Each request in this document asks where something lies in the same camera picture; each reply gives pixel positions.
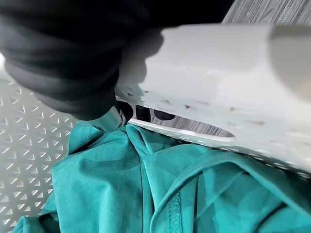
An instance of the white plastic part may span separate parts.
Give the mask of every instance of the white plastic part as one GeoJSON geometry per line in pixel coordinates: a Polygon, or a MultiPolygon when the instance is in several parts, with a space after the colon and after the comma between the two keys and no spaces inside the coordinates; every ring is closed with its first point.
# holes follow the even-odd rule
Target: white plastic part
{"type": "MultiPolygon", "coordinates": [[[[235,136],[231,142],[207,138],[205,144],[230,145],[238,152],[244,148],[311,172],[310,61],[308,27],[153,30],[124,52],[116,93],[131,104],[211,124],[235,136]]],[[[192,141],[200,143],[200,137],[192,141]]]]}

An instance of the diamond pattern metal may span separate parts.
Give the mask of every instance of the diamond pattern metal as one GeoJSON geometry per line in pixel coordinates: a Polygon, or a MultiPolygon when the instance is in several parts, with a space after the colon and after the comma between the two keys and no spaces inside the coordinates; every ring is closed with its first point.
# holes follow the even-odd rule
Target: diamond pattern metal
{"type": "Polygon", "coordinates": [[[53,191],[51,167],[67,151],[76,120],[41,104],[29,90],[0,79],[0,229],[36,216],[53,191]]]}

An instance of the wrinkled fabric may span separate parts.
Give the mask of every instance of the wrinkled fabric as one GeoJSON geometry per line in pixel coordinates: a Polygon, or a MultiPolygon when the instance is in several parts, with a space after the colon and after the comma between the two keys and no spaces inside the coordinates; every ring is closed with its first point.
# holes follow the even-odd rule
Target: wrinkled fabric
{"type": "Polygon", "coordinates": [[[40,217],[15,233],[311,232],[303,178],[134,125],[78,124],[52,178],[40,217]]]}

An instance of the gray textured surface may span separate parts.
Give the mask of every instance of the gray textured surface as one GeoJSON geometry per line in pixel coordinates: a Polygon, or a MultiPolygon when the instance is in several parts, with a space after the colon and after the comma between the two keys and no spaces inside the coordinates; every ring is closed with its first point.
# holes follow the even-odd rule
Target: gray textured surface
{"type": "MultiPolygon", "coordinates": [[[[311,0],[235,0],[223,23],[311,24],[311,0]]],[[[152,123],[197,133],[231,136],[227,131],[197,121],[176,117],[157,119],[151,111],[152,123]]]]}

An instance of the black sleeve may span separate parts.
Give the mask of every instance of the black sleeve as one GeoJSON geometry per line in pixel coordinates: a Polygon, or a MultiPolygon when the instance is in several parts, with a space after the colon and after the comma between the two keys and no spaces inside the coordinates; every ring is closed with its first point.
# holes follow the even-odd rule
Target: black sleeve
{"type": "Polygon", "coordinates": [[[1,0],[7,71],[44,104],[91,120],[115,104],[121,50],[145,27],[144,0],[1,0]]]}

